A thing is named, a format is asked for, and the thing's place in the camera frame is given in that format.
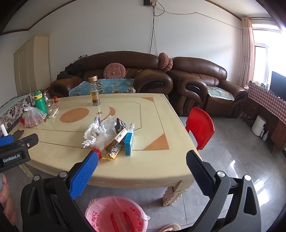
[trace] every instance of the round cushion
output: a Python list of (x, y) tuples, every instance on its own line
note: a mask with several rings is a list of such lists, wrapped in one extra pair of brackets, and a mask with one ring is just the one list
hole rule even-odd
[(103, 71), (103, 77), (105, 79), (111, 78), (124, 78), (126, 70), (120, 63), (111, 63), (107, 65)]
[(166, 53), (161, 52), (158, 56), (158, 59), (159, 59), (158, 69), (163, 70), (169, 63), (169, 57)]
[(173, 60), (170, 58), (169, 59), (169, 63), (168, 65), (163, 69), (163, 72), (167, 73), (168, 71), (170, 71), (173, 67)]

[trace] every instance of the plastic bag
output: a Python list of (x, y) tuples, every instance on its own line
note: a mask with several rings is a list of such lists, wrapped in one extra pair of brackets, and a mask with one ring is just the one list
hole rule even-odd
[(150, 219), (136, 202), (114, 195), (91, 200), (84, 216), (96, 231), (102, 232), (146, 232)]
[(83, 146), (95, 147), (102, 151), (112, 138), (117, 134), (115, 126), (117, 124), (117, 118), (115, 116), (108, 116), (99, 125), (98, 122), (92, 123), (84, 133)]
[(27, 107), (24, 111), (26, 111), (25, 127), (35, 127), (41, 124), (47, 116), (44, 111), (35, 107)]

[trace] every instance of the sofa armrest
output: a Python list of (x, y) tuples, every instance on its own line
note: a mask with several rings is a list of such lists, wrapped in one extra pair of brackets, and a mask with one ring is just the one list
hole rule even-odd
[(230, 81), (225, 81), (225, 80), (220, 80), (219, 81), (219, 87), (221, 89), (224, 89), (228, 92), (230, 92), (235, 101), (236, 100), (240, 100), (240, 99), (244, 99), (247, 97), (247, 92), (244, 88), (241, 88), (240, 86), (230, 82)]
[(161, 70), (144, 69), (135, 76), (133, 87), (137, 93), (168, 94), (173, 88), (173, 81)]
[(180, 95), (192, 98), (203, 106), (208, 89), (198, 75), (179, 70), (170, 70), (167, 74), (173, 79), (174, 88)]
[(78, 86), (83, 79), (80, 77), (73, 77), (68, 79), (55, 80), (50, 85), (49, 94), (58, 97), (68, 97), (69, 91)]

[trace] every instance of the green water bottle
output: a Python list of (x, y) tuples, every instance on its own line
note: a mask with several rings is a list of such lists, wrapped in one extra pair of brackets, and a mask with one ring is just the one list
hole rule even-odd
[(35, 99), (36, 107), (47, 114), (48, 110), (42, 92), (38, 90), (37, 92), (35, 92), (33, 97)]

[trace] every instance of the shoe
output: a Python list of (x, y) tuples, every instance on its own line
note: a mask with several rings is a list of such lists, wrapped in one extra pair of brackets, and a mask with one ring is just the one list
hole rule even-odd
[(177, 231), (180, 229), (181, 227), (178, 224), (170, 224), (170, 225), (164, 226), (162, 229), (159, 230), (159, 232)]

